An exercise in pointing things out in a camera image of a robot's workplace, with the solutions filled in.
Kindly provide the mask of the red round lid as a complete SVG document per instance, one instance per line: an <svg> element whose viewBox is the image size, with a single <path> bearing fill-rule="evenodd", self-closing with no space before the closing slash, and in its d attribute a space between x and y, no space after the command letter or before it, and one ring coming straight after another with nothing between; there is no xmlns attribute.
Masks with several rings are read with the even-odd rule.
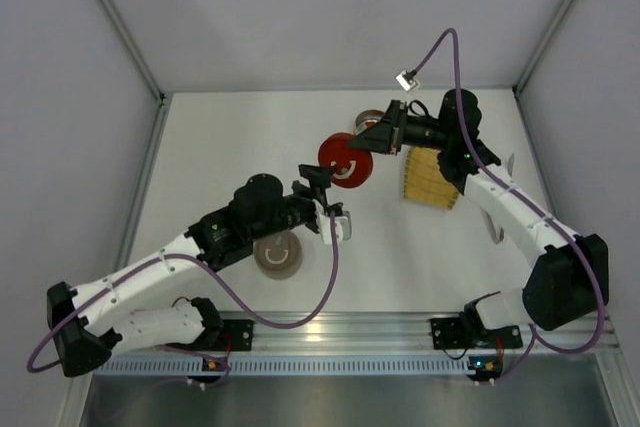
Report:
<svg viewBox="0 0 640 427"><path fill-rule="evenodd" d="M331 182L345 189L362 186L373 172L372 155L367 151L351 148L349 142L353 138L353 134L346 132L332 134L317 152L319 165L334 169Z"/></svg>

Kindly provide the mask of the brown round lid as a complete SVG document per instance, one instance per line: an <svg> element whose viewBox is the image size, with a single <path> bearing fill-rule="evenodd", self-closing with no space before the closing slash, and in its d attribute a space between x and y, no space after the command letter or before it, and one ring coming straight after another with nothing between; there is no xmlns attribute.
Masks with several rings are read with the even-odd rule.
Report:
<svg viewBox="0 0 640 427"><path fill-rule="evenodd" d="M302 246L293 232L282 232L258 240L254 244L254 259L267 260L270 263L284 263L300 258L303 261Z"/></svg>

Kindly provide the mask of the metal tongs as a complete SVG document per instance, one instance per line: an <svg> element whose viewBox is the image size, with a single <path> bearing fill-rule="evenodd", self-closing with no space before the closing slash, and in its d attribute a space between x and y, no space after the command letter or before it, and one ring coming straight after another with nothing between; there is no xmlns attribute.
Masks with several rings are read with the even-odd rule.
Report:
<svg viewBox="0 0 640 427"><path fill-rule="evenodd" d="M515 154L512 153L508 157L508 159L503 163L503 166L506 168L510 176L513 175L514 164L515 164ZM504 238L505 238L504 229L493 221L493 218L488 212L486 212L485 210L482 210L481 213L492 242L495 245L499 245L501 242L504 241Z"/></svg>

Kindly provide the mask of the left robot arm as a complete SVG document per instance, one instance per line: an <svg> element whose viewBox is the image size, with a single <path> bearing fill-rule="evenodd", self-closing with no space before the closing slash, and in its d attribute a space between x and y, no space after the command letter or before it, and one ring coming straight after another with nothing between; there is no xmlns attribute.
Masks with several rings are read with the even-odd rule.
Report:
<svg viewBox="0 0 640 427"><path fill-rule="evenodd" d="M254 175L227 206L203 216L156 253L94 282L51 286L44 340L55 346L56 366L74 378L138 349L213 345L224 323L212 300L195 297L162 309L151 308L151 302L199 274L218 280L222 269L250 257L258 241L300 226L336 248L350 237L351 221L341 204L327 201L334 171L300 165L291 194L277 177Z"/></svg>

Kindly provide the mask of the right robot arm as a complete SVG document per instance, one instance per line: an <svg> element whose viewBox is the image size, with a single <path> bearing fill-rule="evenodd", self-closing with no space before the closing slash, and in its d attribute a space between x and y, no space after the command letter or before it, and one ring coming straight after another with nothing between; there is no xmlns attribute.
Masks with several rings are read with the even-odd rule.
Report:
<svg viewBox="0 0 640 427"><path fill-rule="evenodd" d="M403 146L437 151L444 179L502 227L528 262L526 284L468 303L465 313L484 331L529 324L553 331L587 314L604 327L609 299L609 254L597 234L583 236L558 221L529 196L482 142L482 113L466 89L445 93L439 113L414 116L393 100L373 126L357 134L351 148L385 155Z"/></svg>

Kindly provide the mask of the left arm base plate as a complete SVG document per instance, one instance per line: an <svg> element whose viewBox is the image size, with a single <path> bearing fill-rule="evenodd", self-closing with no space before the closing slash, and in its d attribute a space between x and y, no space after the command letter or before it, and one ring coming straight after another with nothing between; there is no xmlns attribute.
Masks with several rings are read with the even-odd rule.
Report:
<svg viewBox="0 0 640 427"><path fill-rule="evenodd" d="M254 322L248 319L223 320L218 331L205 330L190 343L170 343L168 347L203 352L249 352L252 350Z"/></svg>

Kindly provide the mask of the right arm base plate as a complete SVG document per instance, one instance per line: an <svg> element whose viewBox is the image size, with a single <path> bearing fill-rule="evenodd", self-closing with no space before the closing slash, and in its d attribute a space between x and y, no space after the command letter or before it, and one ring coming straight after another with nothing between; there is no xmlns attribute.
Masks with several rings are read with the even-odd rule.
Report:
<svg viewBox="0 0 640 427"><path fill-rule="evenodd" d="M520 329L507 326L488 330L461 315L429 320L436 350L519 349L524 346Z"/></svg>

